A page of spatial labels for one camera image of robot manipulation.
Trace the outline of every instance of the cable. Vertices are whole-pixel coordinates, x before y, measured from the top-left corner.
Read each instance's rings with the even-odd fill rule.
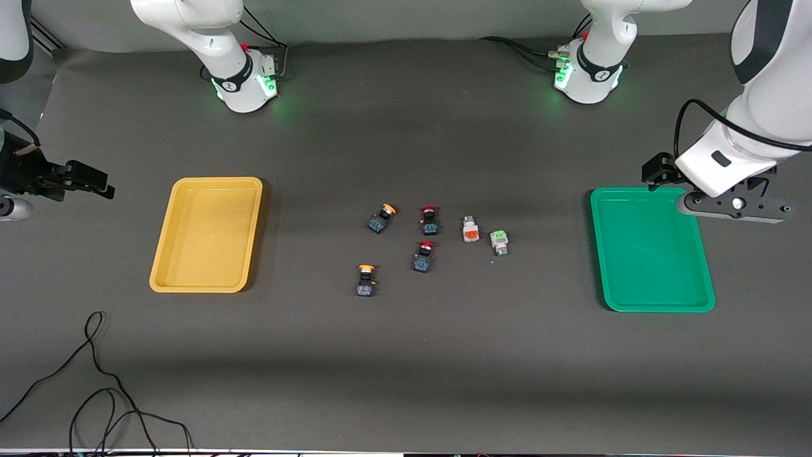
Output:
[[[96,318],[98,318],[96,326],[91,331],[90,325],[93,322],[93,320],[96,319]],[[45,377],[37,380],[37,381],[34,381],[34,383],[31,384],[30,387],[28,387],[28,390],[25,391],[25,394],[23,394],[23,396],[17,401],[17,403],[0,419],[0,423],[5,421],[14,411],[16,411],[16,409],[19,407],[19,405],[21,405],[25,401],[25,399],[28,398],[28,396],[31,394],[31,392],[34,390],[34,388],[39,383],[41,383],[43,381],[46,381],[46,380],[50,379],[51,377],[56,376],[57,374],[59,374],[65,367],[67,367],[67,365],[69,365],[73,361],[73,359],[76,357],[77,354],[79,354],[80,351],[82,351],[86,346],[90,346],[92,356],[93,356],[93,366],[96,368],[96,371],[98,371],[99,373],[101,373],[103,375],[112,377],[115,380],[116,385],[118,386],[118,388],[106,387],[106,388],[99,389],[96,392],[93,392],[93,394],[91,394],[89,397],[87,397],[84,400],[84,402],[81,404],[81,406],[79,406],[79,409],[76,410],[76,413],[74,414],[73,419],[71,420],[71,426],[70,426],[70,429],[69,429],[70,436],[69,436],[69,439],[68,439],[68,444],[70,446],[70,451],[71,451],[71,453],[69,455],[71,457],[73,456],[73,431],[74,431],[74,428],[76,426],[76,421],[77,421],[77,419],[79,417],[79,414],[82,412],[84,407],[93,398],[95,398],[97,395],[99,395],[101,393],[107,393],[110,396],[110,401],[112,403],[112,408],[111,408],[111,412],[110,412],[110,418],[107,421],[107,426],[105,427],[104,435],[103,435],[103,437],[101,439],[101,442],[99,443],[99,447],[101,448],[102,454],[104,454],[104,448],[105,448],[105,445],[106,445],[107,437],[110,436],[110,433],[115,428],[115,426],[121,421],[121,419],[124,416],[128,416],[130,414],[135,414],[135,415],[138,416],[138,419],[139,419],[139,421],[141,423],[141,429],[144,431],[144,436],[146,437],[147,441],[149,442],[149,445],[153,448],[153,450],[155,452],[158,452],[158,447],[155,446],[155,441],[152,439],[152,436],[150,436],[150,434],[149,434],[149,430],[147,429],[146,422],[144,421],[144,416],[151,417],[151,418],[154,418],[156,420],[166,422],[168,424],[175,424],[175,425],[178,425],[179,427],[183,428],[183,430],[184,430],[184,438],[186,439],[186,443],[187,443],[187,450],[191,454],[192,435],[190,434],[189,429],[185,424],[183,424],[181,422],[178,422],[178,421],[175,421],[175,420],[167,419],[165,417],[158,416],[156,414],[152,414],[152,413],[149,413],[149,412],[146,412],[146,411],[142,411],[141,409],[139,409],[138,406],[135,403],[135,400],[132,398],[132,396],[129,394],[129,392],[127,392],[127,390],[124,388],[124,385],[121,382],[121,378],[119,378],[118,375],[116,375],[116,374],[114,374],[112,372],[107,372],[99,364],[98,353],[96,351],[96,344],[95,344],[93,339],[96,337],[96,335],[99,332],[99,329],[102,327],[102,322],[104,322],[104,313],[102,313],[101,311],[93,312],[84,323],[84,337],[85,337],[84,342],[81,345],[79,345],[79,347],[77,347],[73,351],[71,356],[68,357],[67,360],[62,364],[62,366],[57,368],[57,370],[55,372],[53,372],[53,373],[49,374],[48,376],[45,376]],[[127,401],[130,403],[130,406],[132,407],[131,411],[127,411],[127,412],[123,413],[115,422],[113,422],[113,417],[115,416],[116,402],[115,402],[115,396],[113,395],[113,393],[118,393],[118,394],[121,394],[122,396],[124,396],[127,399]]]
[[[59,43],[57,43],[56,40],[54,40],[53,37],[51,37],[48,33],[45,33],[45,30],[40,28],[37,25],[37,22],[31,21],[31,26],[34,28],[34,30],[37,30],[43,37],[45,37],[46,40],[50,41],[54,48],[56,48],[56,49],[64,49],[64,46],[60,46]]]
[[[504,43],[504,44],[508,45],[512,50],[514,50],[519,55],[519,57],[523,58],[530,65],[533,65],[534,67],[539,68],[539,69],[544,70],[544,71],[547,71],[547,72],[555,72],[556,71],[556,69],[554,67],[548,66],[548,65],[541,65],[540,63],[532,60],[527,54],[525,54],[525,52],[526,52],[528,54],[536,55],[536,56],[539,56],[539,57],[547,57],[546,52],[529,48],[529,47],[527,47],[527,46],[525,46],[525,45],[523,45],[523,44],[521,44],[519,42],[513,41],[513,40],[508,39],[508,38],[503,38],[503,37],[483,37],[483,38],[480,38],[480,40],[498,41],[500,43]]]
[[[23,121],[15,118],[10,112],[8,112],[6,110],[3,110],[3,109],[0,109],[0,118],[5,119],[5,120],[10,120],[11,122],[17,124],[21,129],[25,130],[25,132],[31,137],[32,140],[34,140],[34,145],[36,147],[40,146],[40,138],[26,124],[23,124]]]
[[[581,31],[583,31],[589,24],[592,24],[592,15],[587,13],[587,15],[584,16],[584,19],[582,19],[581,22],[578,23],[578,26],[575,27],[575,32],[572,32],[572,37],[577,37],[578,34],[581,33]]]
[[[525,46],[525,45],[523,45],[523,44],[519,43],[518,41],[513,41],[513,40],[511,40],[510,38],[504,38],[504,37],[482,37],[482,38],[480,38],[480,40],[485,40],[485,41],[498,41],[498,42],[500,42],[500,43],[504,43],[504,44],[506,44],[506,45],[510,46],[511,48],[514,48],[514,49],[519,49],[519,50],[523,50],[524,52],[526,52],[526,53],[528,53],[528,54],[537,55],[537,56],[540,56],[540,57],[546,57],[546,56],[547,56],[547,52],[545,52],[545,51],[540,51],[540,50],[535,50],[535,49],[533,49],[533,48],[529,48],[529,47],[527,47],[527,46]]]
[[[723,115],[716,112],[713,108],[708,106],[708,104],[703,102],[702,100],[699,100],[698,98],[691,98],[690,100],[685,102],[685,104],[682,105],[682,108],[680,108],[680,114],[676,116],[676,125],[674,126],[674,159],[680,156],[680,130],[682,129],[682,118],[683,116],[685,116],[685,110],[687,110],[688,107],[690,107],[692,104],[695,104],[699,106],[701,109],[705,110],[705,112],[708,113],[711,117],[718,120],[719,122],[730,128],[732,131],[744,135],[745,137],[748,137],[751,140],[761,142],[768,146],[779,147],[781,149],[797,150],[800,152],[812,151],[812,146],[793,145],[792,143],[785,143],[783,141],[772,140],[770,138],[757,135],[756,133],[752,133],[749,130],[734,124],[733,122],[725,118]]]
[[[288,52],[290,49],[291,49],[291,48],[289,48],[289,47],[285,46],[285,55],[284,55],[284,57],[282,57],[282,71],[281,71],[281,72],[279,72],[279,77],[280,77],[280,78],[281,78],[282,76],[285,76],[285,72],[287,71],[287,52]]]
[[[286,48],[287,48],[287,45],[286,45],[285,43],[282,43],[281,41],[279,41],[279,40],[277,40],[276,38],[274,38],[274,35],[272,35],[272,34],[271,34],[269,31],[268,31],[268,29],[267,29],[267,28],[265,28],[265,26],[264,26],[264,25],[262,25],[262,22],[260,22],[259,20],[257,20],[257,17],[251,13],[251,10],[249,10],[249,9],[248,9],[248,7],[243,6],[243,8],[245,9],[245,12],[246,12],[246,13],[248,13],[248,15],[249,15],[249,16],[251,16],[251,19],[253,19],[253,20],[254,20],[254,22],[256,22],[256,23],[257,23],[257,25],[259,25],[259,27],[260,27],[260,28],[261,28],[261,29],[262,29],[262,30],[263,30],[265,33],[267,33],[267,34],[268,34],[268,37],[270,37],[270,38],[266,38],[267,40],[269,40],[269,41],[273,41],[273,42],[274,42],[274,43],[276,43],[277,45],[280,45],[280,46],[283,46],[283,47],[286,47]],[[248,25],[245,25],[245,23],[244,23],[243,21],[240,21],[240,23],[241,23],[242,25],[244,25],[246,28],[248,28],[248,29],[250,30],[250,28],[248,27]]]
[[[263,35],[263,34],[261,34],[261,33],[257,32],[256,30],[254,30],[253,28],[251,28],[251,26],[250,26],[250,25],[246,24],[244,21],[242,21],[242,20],[241,20],[241,21],[240,21],[240,24],[242,24],[242,25],[243,25],[243,27],[247,28],[249,31],[253,32],[255,35],[257,35],[258,37],[262,38],[263,40],[271,41],[271,42],[273,42],[273,43],[276,43],[276,45],[277,45],[278,47],[282,47],[282,45],[280,45],[279,43],[277,43],[277,41],[276,41],[276,40],[274,40],[273,38],[266,37],[265,35]]]
[[[93,400],[94,398],[96,398],[96,395],[102,393],[110,396],[110,403],[112,405],[112,408],[110,409],[110,418],[107,420],[107,426],[105,427],[105,431],[110,428],[110,424],[113,422],[113,417],[115,417],[115,396],[113,395],[113,392],[116,392],[116,389],[113,389],[112,387],[105,387],[93,392],[92,394],[90,394],[89,397],[87,397],[82,402],[81,406],[79,406],[79,409],[77,409],[76,412],[73,413],[73,418],[71,419],[71,426],[67,430],[68,455],[73,456],[73,432],[74,428],[76,427],[76,421],[79,419],[79,414],[82,412],[84,407],[87,406],[88,403],[90,403],[90,400]],[[104,452],[104,444],[106,442],[106,439],[107,436],[105,433],[105,437],[101,439],[102,453]]]
[[[113,423],[113,425],[112,425],[112,426],[110,426],[110,422],[108,422],[108,423],[107,423],[107,425],[108,425],[108,426],[105,428],[105,433],[104,433],[104,436],[101,438],[101,442],[99,442],[99,445],[98,445],[98,446],[96,446],[96,450],[95,450],[95,451],[97,451],[97,450],[100,450],[100,449],[101,449],[101,453],[102,453],[102,454],[104,454],[104,443],[105,443],[105,440],[106,440],[106,439],[107,439],[107,438],[108,438],[108,437],[109,437],[109,436],[110,436],[110,435],[113,433],[113,431],[114,431],[114,430],[115,430],[115,428],[116,428],[116,427],[119,425],[119,423],[120,423],[120,422],[121,422],[121,421],[122,421],[122,420],[123,420],[125,417],[127,417],[127,416],[129,416],[129,415],[131,415],[131,414],[140,414],[140,415],[143,415],[143,416],[151,417],[151,418],[153,418],[153,419],[155,419],[155,420],[160,420],[161,422],[166,422],[166,423],[168,423],[168,424],[178,425],[180,428],[182,428],[182,429],[184,430],[184,439],[186,440],[186,451],[187,451],[187,453],[188,453],[188,454],[190,454],[190,457],[191,457],[191,453],[192,453],[192,447],[194,446],[194,441],[192,440],[192,434],[189,432],[189,428],[188,428],[188,427],[187,427],[185,424],[183,424],[183,423],[181,423],[181,422],[178,422],[178,421],[175,421],[175,420],[167,419],[166,417],[161,417],[161,416],[159,416],[159,415],[157,415],[157,414],[152,414],[152,413],[150,413],[150,412],[136,411],[136,410],[130,410],[130,411],[127,411],[127,412],[123,413],[123,414],[122,414],[121,416],[119,416],[119,418],[118,418],[118,419],[117,419],[117,420],[116,420],[116,421]]]

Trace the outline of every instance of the yellow tray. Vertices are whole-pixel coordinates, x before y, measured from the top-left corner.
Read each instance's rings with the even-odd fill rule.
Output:
[[[172,187],[149,286],[239,292],[248,280],[262,196],[255,177],[183,178]]]

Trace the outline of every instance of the gray table surface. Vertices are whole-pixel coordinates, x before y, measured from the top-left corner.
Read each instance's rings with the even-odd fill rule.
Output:
[[[64,55],[46,153],[108,172],[118,192],[39,198],[30,220],[0,224],[0,409],[103,310],[102,363],[199,447],[812,454],[812,157],[773,187],[794,220],[701,221],[712,312],[620,314],[598,299],[585,195],[639,185],[685,99],[721,109],[740,93],[727,41],[643,37],[590,107],[498,43],[297,46],[279,98],[248,115],[188,52]],[[707,123],[691,112],[684,141]],[[173,183],[243,175],[270,187],[248,289],[150,290]],[[375,236],[364,225],[383,202],[401,212]],[[426,204],[445,233],[421,275],[409,262]],[[463,243],[466,214],[507,230],[511,254]],[[353,296],[359,263],[380,266],[376,298]],[[66,446],[104,385],[82,354],[0,425],[0,447]],[[107,408],[83,413],[80,444]],[[152,430],[183,445],[177,428]],[[119,438],[145,446],[134,423]]]

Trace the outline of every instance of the green led light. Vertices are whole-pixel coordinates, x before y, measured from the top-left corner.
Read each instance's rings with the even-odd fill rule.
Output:
[[[564,68],[559,69],[559,75],[555,78],[555,87],[563,90],[567,87],[569,77],[572,75],[572,64],[567,62]]]
[[[262,92],[265,92],[266,97],[271,98],[276,95],[276,81],[274,81],[273,77],[257,75],[257,81],[259,81]]]
[[[623,71],[623,65],[620,65],[620,68],[617,69],[617,76],[615,76],[615,82],[611,83],[611,88],[614,89],[617,87],[617,81],[620,81],[620,72]]]
[[[219,99],[221,99],[221,100],[222,100],[222,94],[220,93],[220,88],[219,88],[219,87],[217,87],[217,83],[216,83],[216,82],[214,82],[214,78],[212,78],[210,81],[211,81],[211,85],[213,85],[213,86],[214,86],[214,90],[216,90],[216,91],[217,91],[217,98],[219,98]]]

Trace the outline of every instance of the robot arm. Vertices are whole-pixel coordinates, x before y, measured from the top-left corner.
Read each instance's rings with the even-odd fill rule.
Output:
[[[731,36],[731,57],[744,91],[685,152],[661,153],[643,168],[643,180],[689,182],[696,191],[680,202],[688,214],[762,222],[791,215],[784,201],[768,198],[775,166],[812,150],[812,2],[751,0]]]
[[[554,87],[575,102],[602,101],[617,86],[628,48],[637,37],[637,24],[631,15],[642,12],[685,8],[692,0],[581,0],[592,15],[592,28],[586,39],[576,37],[559,52],[574,56],[556,78]]]
[[[225,27],[238,24],[242,0],[131,0],[144,24],[184,43],[211,74],[218,96],[233,111],[247,113],[276,96],[272,56],[244,50]]]
[[[32,62],[31,0],[0,2],[0,83],[18,80]],[[0,128],[0,221],[20,220],[33,206],[9,194],[41,195],[61,202],[66,190],[84,190],[113,198],[107,175],[84,163],[69,160],[65,165],[49,162],[40,149],[37,135],[10,112],[0,108],[0,120],[17,124],[31,138],[24,140]]]
[[[31,0],[0,2],[0,84],[18,80],[33,60]]]

